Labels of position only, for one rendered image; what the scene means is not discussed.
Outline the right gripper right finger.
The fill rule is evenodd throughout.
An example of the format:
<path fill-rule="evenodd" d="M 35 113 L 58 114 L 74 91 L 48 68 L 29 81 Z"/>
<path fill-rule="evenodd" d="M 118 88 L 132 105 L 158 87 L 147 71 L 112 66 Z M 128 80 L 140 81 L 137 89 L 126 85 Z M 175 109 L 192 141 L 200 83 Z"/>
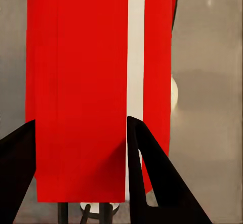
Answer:
<path fill-rule="evenodd" d="M 131 224 L 213 224 L 140 119 L 127 117 Z M 139 150 L 159 207 L 146 202 Z"/>

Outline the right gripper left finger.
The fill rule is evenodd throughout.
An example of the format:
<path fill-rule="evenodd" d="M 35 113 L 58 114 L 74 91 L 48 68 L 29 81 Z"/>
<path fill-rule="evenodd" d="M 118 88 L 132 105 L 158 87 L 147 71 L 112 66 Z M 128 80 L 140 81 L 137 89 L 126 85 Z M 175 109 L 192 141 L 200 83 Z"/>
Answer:
<path fill-rule="evenodd" d="M 35 119 L 0 140 L 0 224 L 12 224 L 36 172 Z"/>

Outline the radio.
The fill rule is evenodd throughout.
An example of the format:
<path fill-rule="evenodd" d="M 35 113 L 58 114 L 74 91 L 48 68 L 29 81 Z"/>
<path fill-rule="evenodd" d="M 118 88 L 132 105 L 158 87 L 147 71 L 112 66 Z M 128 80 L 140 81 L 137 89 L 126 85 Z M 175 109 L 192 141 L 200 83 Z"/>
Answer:
<path fill-rule="evenodd" d="M 35 119 L 38 202 L 112 224 L 130 200 L 127 117 L 169 156 L 178 0 L 27 0 L 26 123 Z M 139 150 L 145 193 L 152 185 Z"/>

